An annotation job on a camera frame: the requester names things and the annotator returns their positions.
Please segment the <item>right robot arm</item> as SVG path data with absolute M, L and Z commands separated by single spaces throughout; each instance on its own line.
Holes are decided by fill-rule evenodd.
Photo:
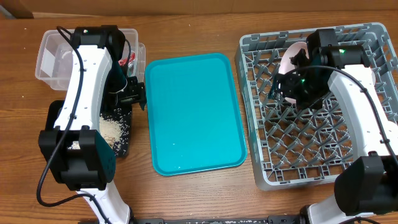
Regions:
M 354 161 L 335 180 L 334 193 L 304 207 L 307 223 L 355 223 L 397 210 L 397 125 L 389 121 L 375 77 L 360 45 L 310 48 L 292 44 L 270 90 L 299 108 L 327 93 L 338 101 L 351 138 Z

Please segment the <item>pink round plate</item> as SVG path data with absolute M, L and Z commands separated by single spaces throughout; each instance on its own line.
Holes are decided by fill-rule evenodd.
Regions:
M 284 52 L 280 61 L 279 74 L 285 75 L 295 68 L 295 65 L 291 62 L 291 58 L 296 56 L 301 50 L 304 50 L 305 58 L 308 58 L 307 44 L 305 42 L 296 42 Z

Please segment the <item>red snack wrapper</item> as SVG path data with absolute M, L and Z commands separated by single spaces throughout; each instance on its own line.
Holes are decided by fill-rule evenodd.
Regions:
M 134 60 L 135 60 L 136 54 L 135 52 L 130 53 L 129 58 L 121 59 L 118 63 L 120 66 L 125 66 L 125 64 L 128 65 L 128 67 L 132 67 Z

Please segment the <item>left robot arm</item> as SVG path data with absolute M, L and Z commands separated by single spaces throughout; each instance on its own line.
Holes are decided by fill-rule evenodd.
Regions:
M 144 84 L 123 60 L 130 43 L 116 25 L 57 31 L 72 48 L 73 67 L 66 98 L 50 105 L 39 134 L 44 172 L 85 199 L 98 223 L 135 223 L 114 183 L 116 155 L 100 132 L 101 114 L 130 121 L 133 104 L 146 105 Z

